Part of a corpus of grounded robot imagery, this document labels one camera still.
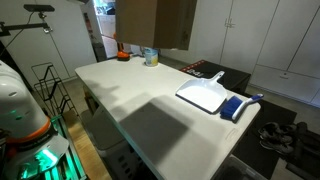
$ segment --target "cable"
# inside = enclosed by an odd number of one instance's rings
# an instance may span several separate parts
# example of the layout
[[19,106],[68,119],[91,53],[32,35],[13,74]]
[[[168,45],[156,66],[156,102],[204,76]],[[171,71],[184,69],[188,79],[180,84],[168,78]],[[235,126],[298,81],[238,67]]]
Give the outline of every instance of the cable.
[[[30,23],[30,20],[31,20],[31,17],[32,17],[33,13],[34,13],[34,12],[32,12],[32,13],[29,15],[29,19],[28,19],[27,24]],[[19,35],[20,33],[22,33],[23,30],[24,30],[24,29],[21,29],[21,30],[12,38],[12,40],[7,44],[7,46],[4,47],[4,49],[2,50],[2,52],[1,52],[1,54],[0,54],[0,57],[2,56],[2,54],[4,53],[4,51],[10,46],[10,44],[18,37],[18,35]]]

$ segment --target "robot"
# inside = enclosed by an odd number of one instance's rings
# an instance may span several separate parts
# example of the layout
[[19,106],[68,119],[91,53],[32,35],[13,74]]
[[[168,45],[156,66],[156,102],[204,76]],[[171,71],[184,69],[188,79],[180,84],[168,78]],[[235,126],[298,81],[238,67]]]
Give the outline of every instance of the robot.
[[31,179],[56,166],[69,142],[51,124],[20,75],[0,61],[0,128],[9,131],[5,177]]

